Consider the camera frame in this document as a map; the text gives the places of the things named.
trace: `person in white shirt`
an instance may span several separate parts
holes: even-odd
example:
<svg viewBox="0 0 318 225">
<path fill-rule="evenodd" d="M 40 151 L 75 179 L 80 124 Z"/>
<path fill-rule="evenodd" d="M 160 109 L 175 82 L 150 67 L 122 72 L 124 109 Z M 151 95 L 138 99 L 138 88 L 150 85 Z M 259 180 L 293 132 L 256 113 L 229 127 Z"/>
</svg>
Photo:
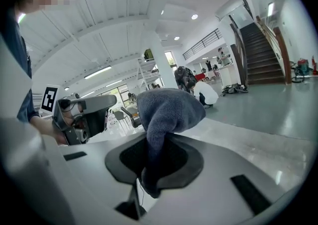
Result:
<svg viewBox="0 0 318 225">
<path fill-rule="evenodd" d="M 213 90 L 213 88 L 205 82 L 199 81 L 195 83 L 193 81 L 189 81 L 188 88 L 193 90 L 194 96 L 201 102 L 204 108 L 213 106 L 213 104 L 216 103 L 219 98 L 218 94 Z"/>
</svg>

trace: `red object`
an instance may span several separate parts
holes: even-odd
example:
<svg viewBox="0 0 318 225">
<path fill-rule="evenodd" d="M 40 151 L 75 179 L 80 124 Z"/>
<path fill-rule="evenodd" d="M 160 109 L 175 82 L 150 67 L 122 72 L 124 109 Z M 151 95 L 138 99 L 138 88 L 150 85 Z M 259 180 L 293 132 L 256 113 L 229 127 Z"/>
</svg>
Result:
<svg viewBox="0 0 318 225">
<path fill-rule="evenodd" d="M 313 74 L 314 74 L 314 75 L 317 75 L 317 66 L 316 66 L 316 62 L 315 62 L 314 56 L 313 56 L 313 58 L 312 58 L 312 63 L 313 63 L 313 67 L 314 67 L 314 72 L 313 72 Z"/>
<path fill-rule="evenodd" d="M 204 75 L 204 73 L 200 73 L 200 74 L 198 74 L 198 75 L 195 75 L 195 78 L 196 78 L 198 81 L 200 81 L 200 80 L 202 80 L 202 79 L 205 79 L 205 75 Z"/>
</svg>

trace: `fluorescent light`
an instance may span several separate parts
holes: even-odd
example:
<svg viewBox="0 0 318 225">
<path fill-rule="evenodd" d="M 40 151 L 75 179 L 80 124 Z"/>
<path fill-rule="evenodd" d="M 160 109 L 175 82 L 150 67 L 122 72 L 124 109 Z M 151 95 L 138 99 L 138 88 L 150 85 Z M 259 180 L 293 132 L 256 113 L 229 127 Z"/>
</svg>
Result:
<svg viewBox="0 0 318 225">
<path fill-rule="evenodd" d="M 90 93 L 88 93 L 88 94 L 85 94 L 84 96 L 82 96 L 81 98 L 84 98 L 84 97 L 86 97 L 86 96 L 88 96 L 88 95 L 90 95 L 90 94 L 92 94 L 92 93 L 94 93 L 95 91 L 93 91 L 93 92 L 90 92 Z"/>
<path fill-rule="evenodd" d="M 21 20 L 22 20 L 24 17 L 25 17 L 25 14 L 24 14 L 24 13 L 22 13 L 22 14 L 20 15 L 19 19 L 18 19 L 18 23 L 20 23 L 20 22 L 21 22 Z"/>
<path fill-rule="evenodd" d="M 111 84 L 107 85 L 106 87 L 109 87 L 110 85 L 113 85 L 113 84 L 117 84 L 117 83 L 119 83 L 119 82 L 121 82 L 121 81 L 122 81 L 122 80 L 119 80 L 119 81 L 113 82 L 113 83 L 111 83 Z"/>
<path fill-rule="evenodd" d="M 90 75 L 88 75 L 88 76 L 86 76 L 86 77 L 84 77 L 85 79 L 89 79 L 89 78 L 91 78 L 92 76 L 96 76 L 97 74 L 100 74 L 100 73 L 102 73 L 102 72 L 105 72 L 106 70 L 109 70 L 109 69 L 111 69 L 111 66 L 108 66 L 108 67 L 106 67 L 106 68 L 103 68 L 103 69 L 101 69 L 101 70 L 99 70 L 99 71 L 97 71 L 97 72 L 95 72 L 95 73 L 93 73 L 93 74 L 90 74 Z"/>
<path fill-rule="evenodd" d="M 273 11 L 274 11 L 274 3 L 272 2 L 272 3 L 270 3 L 268 5 L 268 14 L 267 14 L 267 16 L 271 16 L 273 14 Z"/>
</svg>

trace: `balcony railing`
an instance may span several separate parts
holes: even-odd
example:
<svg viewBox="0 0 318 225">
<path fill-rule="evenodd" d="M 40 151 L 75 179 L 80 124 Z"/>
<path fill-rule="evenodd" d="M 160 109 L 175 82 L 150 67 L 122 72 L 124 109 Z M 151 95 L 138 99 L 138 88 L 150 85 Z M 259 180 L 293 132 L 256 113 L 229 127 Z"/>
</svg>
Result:
<svg viewBox="0 0 318 225">
<path fill-rule="evenodd" d="M 192 48 L 190 48 L 187 52 L 183 54 L 184 59 L 187 60 L 191 56 L 194 56 L 194 54 L 198 53 L 200 50 L 204 49 L 205 47 L 209 46 L 213 42 L 219 40 L 222 38 L 222 34 L 219 29 L 215 29 L 213 32 L 211 32 L 209 35 L 204 37 L 202 40 L 200 40 L 197 44 L 195 44 Z"/>
</svg>

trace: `black strip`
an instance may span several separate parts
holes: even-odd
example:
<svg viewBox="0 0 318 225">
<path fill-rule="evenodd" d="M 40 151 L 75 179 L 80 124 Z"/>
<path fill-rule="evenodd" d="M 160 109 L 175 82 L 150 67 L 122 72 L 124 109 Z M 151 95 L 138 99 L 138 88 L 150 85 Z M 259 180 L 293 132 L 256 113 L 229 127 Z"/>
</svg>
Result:
<svg viewBox="0 0 318 225">
<path fill-rule="evenodd" d="M 234 176 L 231 177 L 231 181 L 236 186 L 254 215 L 260 214 L 271 205 L 246 176 Z"/>
<path fill-rule="evenodd" d="M 85 155 L 87 155 L 87 154 L 84 153 L 83 151 L 79 151 L 79 152 L 75 152 L 75 153 L 64 155 L 64 159 L 66 161 L 69 161 L 69 160 L 72 160 L 72 159 L 77 159 L 77 158 L 83 157 Z"/>
</svg>

